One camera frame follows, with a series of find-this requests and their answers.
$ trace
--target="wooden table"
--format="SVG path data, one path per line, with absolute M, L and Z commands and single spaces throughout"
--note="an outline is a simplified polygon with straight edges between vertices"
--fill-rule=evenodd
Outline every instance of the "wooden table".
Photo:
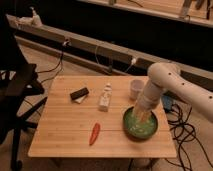
M 123 114 L 134 102 L 129 99 L 135 76 L 58 76 L 53 81 L 47 103 L 35 132 L 30 157 L 104 157 L 104 158 L 173 158 L 176 150 L 162 106 L 154 112 L 159 128 L 146 141 L 132 141 L 123 130 Z M 98 110 L 104 86 L 110 82 L 112 97 L 108 112 Z M 89 96 L 81 104 L 70 100 L 70 92 L 87 87 Z M 95 144 L 89 138 L 96 122 L 101 131 Z

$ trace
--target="green object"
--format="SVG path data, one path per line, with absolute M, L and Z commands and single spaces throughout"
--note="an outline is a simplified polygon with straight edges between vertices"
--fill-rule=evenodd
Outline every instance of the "green object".
M 139 139 L 150 138 L 158 128 L 158 120 L 156 116 L 152 113 L 149 119 L 145 122 L 140 122 L 140 120 L 133 115 L 133 107 L 126 110 L 123 116 L 124 129 L 130 135 Z

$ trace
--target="red pepper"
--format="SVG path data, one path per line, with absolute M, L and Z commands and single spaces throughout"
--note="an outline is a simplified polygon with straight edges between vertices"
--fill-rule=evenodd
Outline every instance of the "red pepper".
M 99 134 L 99 132 L 100 132 L 100 129 L 101 129 L 100 124 L 99 124 L 99 123 L 96 123 L 95 126 L 93 127 L 92 134 L 91 134 L 91 136 L 90 136 L 89 145 L 94 144 L 95 140 L 96 140 L 97 137 L 98 137 L 98 134 Z

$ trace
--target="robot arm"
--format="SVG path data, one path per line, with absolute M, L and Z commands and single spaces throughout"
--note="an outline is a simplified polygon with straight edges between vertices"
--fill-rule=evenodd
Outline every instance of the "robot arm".
M 154 109 L 165 90 L 169 90 L 213 122 L 213 93 L 183 79 L 177 65 L 155 63 L 148 69 L 148 76 L 150 79 L 139 95 L 135 108 L 142 111 Z

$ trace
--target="floor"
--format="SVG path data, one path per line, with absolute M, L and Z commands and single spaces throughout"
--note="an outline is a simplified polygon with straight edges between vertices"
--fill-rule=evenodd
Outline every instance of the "floor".
M 21 46 L 21 49 L 30 63 L 37 64 L 37 71 L 47 70 L 53 68 L 58 59 L 49 56 L 45 53 L 35 51 L 33 49 Z M 63 62 L 63 70 L 60 75 L 102 75 L 98 72 L 83 68 L 81 66 Z M 39 75 L 39 80 L 44 80 L 46 78 L 52 77 L 55 72 L 44 73 Z M 44 83 L 46 92 L 42 96 L 28 98 L 27 100 L 35 104 L 37 100 L 41 99 L 43 96 L 48 94 L 48 90 L 51 86 L 52 81 Z M 189 106 L 185 104 L 180 104 L 185 113 L 189 111 Z M 22 113 L 30 107 L 28 103 L 24 103 L 19 111 Z M 35 114 L 31 120 L 38 121 L 40 118 L 39 114 Z M 208 122 L 203 116 L 196 111 L 192 111 L 189 122 L 193 124 L 197 131 L 197 137 L 202 142 L 204 148 L 206 149 L 210 160 L 213 162 L 213 134 L 210 132 L 213 130 L 213 124 Z M 23 162 L 22 171 L 125 171 L 128 170 L 130 159 L 62 159 L 61 166 L 57 167 L 55 163 L 49 158 L 29 158 L 27 156 L 28 149 L 33 138 L 34 131 L 29 133 L 22 133 L 19 159 Z M 10 151 L 11 151 L 11 139 L 12 133 L 10 132 L 7 139 L 0 146 L 0 171 L 10 170 Z M 192 167 L 194 171 L 210 171 L 213 170 L 212 167 L 207 163 L 207 160 L 196 141 L 187 143 L 184 145 L 187 153 L 189 154 L 190 160 L 192 162 Z M 177 162 L 177 159 L 170 159 L 172 162 Z M 152 171 L 180 171 L 181 168 L 173 166 L 167 163 L 164 159 L 160 159 L 152 169 L 142 169 L 141 167 L 147 163 L 148 159 L 135 159 L 132 165 L 132 171 L 136 170 L 152 170 Z

